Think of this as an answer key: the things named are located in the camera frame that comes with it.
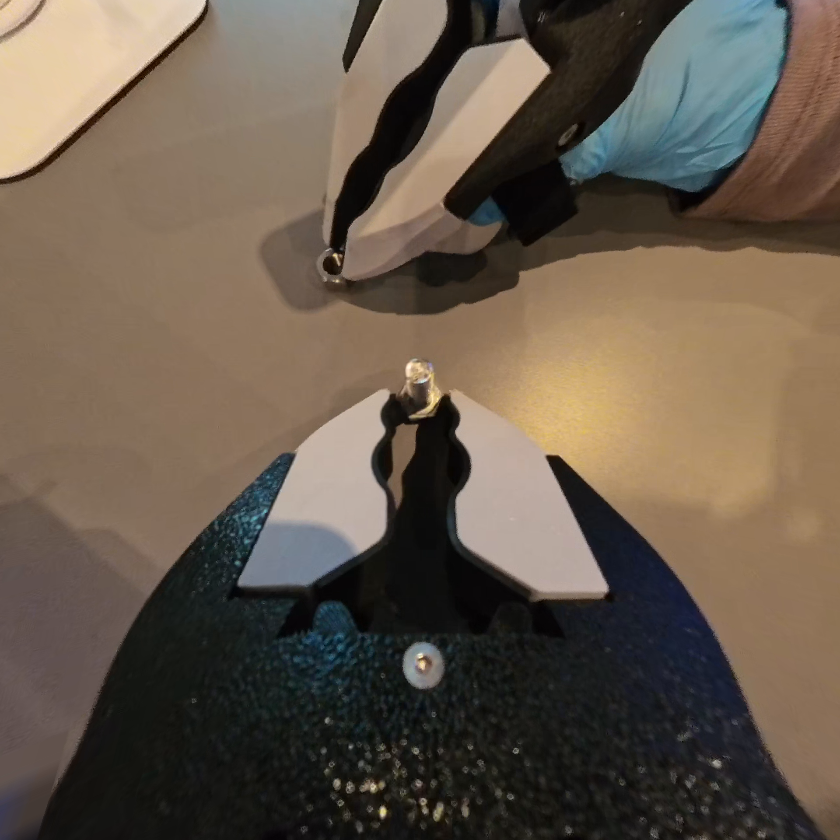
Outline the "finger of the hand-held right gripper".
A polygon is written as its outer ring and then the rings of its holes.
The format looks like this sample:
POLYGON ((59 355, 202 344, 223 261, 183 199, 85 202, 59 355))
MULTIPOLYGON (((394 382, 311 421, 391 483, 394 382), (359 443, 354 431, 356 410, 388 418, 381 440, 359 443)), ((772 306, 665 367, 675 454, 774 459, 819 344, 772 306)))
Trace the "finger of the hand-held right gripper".
POLYGON ((330 249, 346 249, 350 226, 412 149, 454 63, 454 2, 358 2, 343 49, 325 197, 330 249))
POLYGON ((427 253, 473 255, 489 244, 500 223, 461 219, 445 208, 445 196, 547 73, 519 39, 469 47, 456 58, 412 149, 350 226, 348 281, 381 276, 427 253))

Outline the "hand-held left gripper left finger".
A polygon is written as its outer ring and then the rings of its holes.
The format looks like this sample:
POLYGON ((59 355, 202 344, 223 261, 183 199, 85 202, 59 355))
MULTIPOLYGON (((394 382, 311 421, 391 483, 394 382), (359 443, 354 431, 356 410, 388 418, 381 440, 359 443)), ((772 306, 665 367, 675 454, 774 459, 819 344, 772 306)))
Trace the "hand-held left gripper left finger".
POLYGON ((379 549, 392 496, 375 468, 392 394, 373 392, 313 432, 294 453, 238 577, 245 594, 300 594, 332 583, 379 549))

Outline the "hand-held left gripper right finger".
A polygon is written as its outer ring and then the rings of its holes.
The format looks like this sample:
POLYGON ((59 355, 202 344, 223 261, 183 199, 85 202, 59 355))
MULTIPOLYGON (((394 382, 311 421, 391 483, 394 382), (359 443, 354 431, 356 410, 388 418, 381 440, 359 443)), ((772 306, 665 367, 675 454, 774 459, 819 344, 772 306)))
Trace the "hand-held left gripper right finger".
POLYGON ((605 576, 541 447, 465 393, 449 398, 469 466, 455 495, 459 546, 531 602, 605 598, 605 576))

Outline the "silver hex bolt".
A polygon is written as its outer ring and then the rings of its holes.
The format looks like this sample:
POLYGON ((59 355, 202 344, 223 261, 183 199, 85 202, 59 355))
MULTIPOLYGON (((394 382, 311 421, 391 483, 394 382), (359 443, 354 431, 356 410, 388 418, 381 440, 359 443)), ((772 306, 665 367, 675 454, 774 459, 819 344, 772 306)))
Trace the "silver hex bolt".
POLYGON ((433 417, 443 398, 432 362, 422 358, 409 360, 404 383, 395 396, 406 420, 416 423, 433 417))

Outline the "person's right forearm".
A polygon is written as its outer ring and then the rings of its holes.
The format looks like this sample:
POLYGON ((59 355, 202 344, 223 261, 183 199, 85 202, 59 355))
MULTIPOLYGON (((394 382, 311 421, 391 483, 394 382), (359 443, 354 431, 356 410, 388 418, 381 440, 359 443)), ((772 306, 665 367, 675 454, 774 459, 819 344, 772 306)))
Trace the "person's right forearm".
POLYGON ((731 222, 839 217, 839 2, 793 1, 779 82, 747 153, 714 188, 673 191, 682 216, 731 222))

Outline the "person's right hand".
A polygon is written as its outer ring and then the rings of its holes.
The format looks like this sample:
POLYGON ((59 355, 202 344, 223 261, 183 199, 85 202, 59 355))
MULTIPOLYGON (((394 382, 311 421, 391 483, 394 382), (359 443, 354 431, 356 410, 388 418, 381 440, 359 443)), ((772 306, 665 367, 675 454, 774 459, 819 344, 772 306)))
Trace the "person's right hand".
POLYGON ((648 51, 625 101, 563 154, 573 183, 612 174, 684 193, 719 183, 745 155, 779 81, 783 2, 693 1, 648 51))

